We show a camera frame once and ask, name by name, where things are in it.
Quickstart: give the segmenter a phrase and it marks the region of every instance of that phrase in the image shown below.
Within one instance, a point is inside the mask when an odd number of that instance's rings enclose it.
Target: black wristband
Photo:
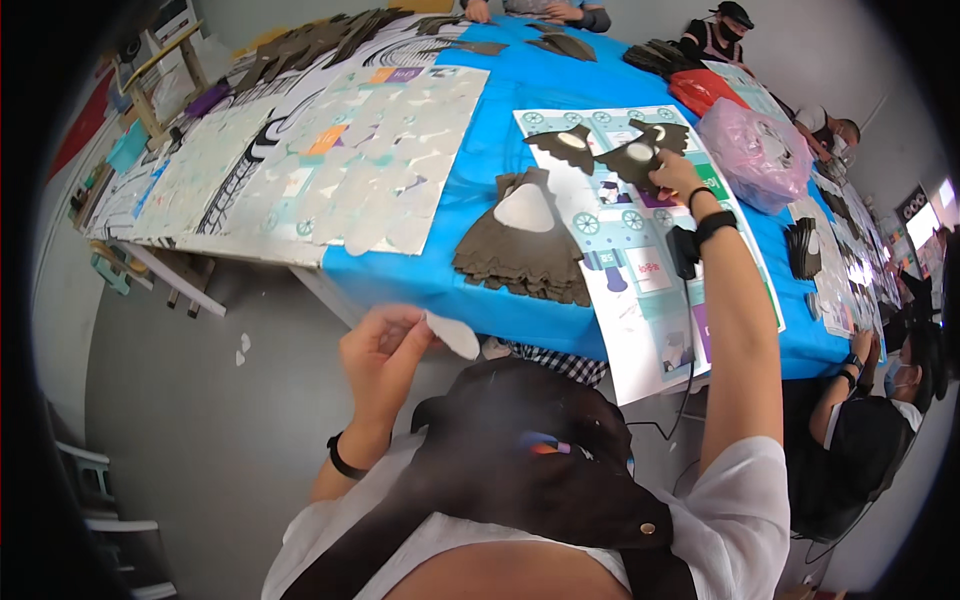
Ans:
[[[724,227],[736,229],[736,216],[732,212],[724,210],[722,212],[714,212],[704,217],[704,220],[700,222],[697,230],[693,233],[697,242],[698,255],[701,255],[700,247],[704,242],[713,237],[716,230]]]
[[[697,189],[690,192],[690,197],[686,199],[686,207],[690,209],[691,217],[693,216],[693,197],[699,194],[700,192],[709,192],[710,194],[712,194],[713,190],[711,190],[708,187],[698,187]]]
[[[342,435],[344,435],[343,431],[326,441],[326,447],[330,448],[330,462],[333,463],[333,467],[339,470],[342,475],[360,481],[367,476],[369,471],[351,467],[344,462],[344,459],[340,458],[340,452],[337,451],[337,443],[340,442],[340,436]]]
[[[847,377],[847,383],[850,384],[850,391],[851,391],[851,392],[853,391],[853,388],[856,387],[856,377],[854,377],[849,371],[846,371],[846,370],[844,370],[844,369],[841,369],[840,372],[837,373],[837,376],[838,376],[838,377]]]

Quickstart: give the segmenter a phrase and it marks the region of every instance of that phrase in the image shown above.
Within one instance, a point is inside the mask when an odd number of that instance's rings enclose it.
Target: black apron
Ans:
[[[833,152],[833,132],[829,127],[830,115],[827,114],[827,110],[821,107],[821,110],[824,112],[824,126],[817,130],[816,132],[810,132],[813,137],[820,142],[820,146],[823,147],[827,152]]]
[[[353,598],[435,512],[617,550],[634,598],[697,597],[689,567],[670,552],[670,509],[628,472],[630,431],[596,390],[501,358],[463,370],[446,396],[422,402],[411,429],[424,425],[426,439],[386,497],[283,600]],[[531,432],[567,452],[532,452],[523,442]]]

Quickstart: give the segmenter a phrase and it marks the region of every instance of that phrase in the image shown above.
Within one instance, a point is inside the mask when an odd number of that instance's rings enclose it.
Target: orange label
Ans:
[[[346,129],[346,125],[336,125],[331,127],[330,129],[318,135],[317,141],[315,141],[313,146],[310,146],[310,150],[306,151],[304,154],[307,156],[324,154],[327,150],[333,148],[333,144],[337,143],[337,140],[340,139],[340,134]]]
[[[370,78],[371,84],[383,84],[387,78],[394,74],[393,67],[383,67],[376,70],[373,77]]]

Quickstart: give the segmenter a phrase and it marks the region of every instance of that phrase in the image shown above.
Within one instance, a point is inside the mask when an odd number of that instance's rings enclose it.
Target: face mask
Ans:
[[[833,155],[840,156],[845,150],[847,150],[847,140],[835,133],[833,135]]]
[[[720,21],[720,35],[730,43],[736,43],[743,39],[743,36],[738,36],[735,34],[733,30],[723,21]]]
[[[897,388],[905,388],[909,384],[907,383],[894,383],[894,377],[897,376],[897,371],[900,370],[900,367],[912,367],[912,365],[904,365],[899,358],[895,358],[890,363],[890,368],[887,369],[887,374],[883,375],[883,393],[890,397],[894,394]]]

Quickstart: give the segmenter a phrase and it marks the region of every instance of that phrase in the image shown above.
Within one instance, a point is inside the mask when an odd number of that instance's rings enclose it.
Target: green label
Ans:
[[[707,184],[707,187],[710,188],[713,195],[717,197],[717,200],[726,200],[730,197],[727,194],[727,190],[724,189],[724,186],[720,183],[720,178],[717,177],[717,172],[713,170],[713,167],[709,164],[698,164],[696,168],[697,175]]]

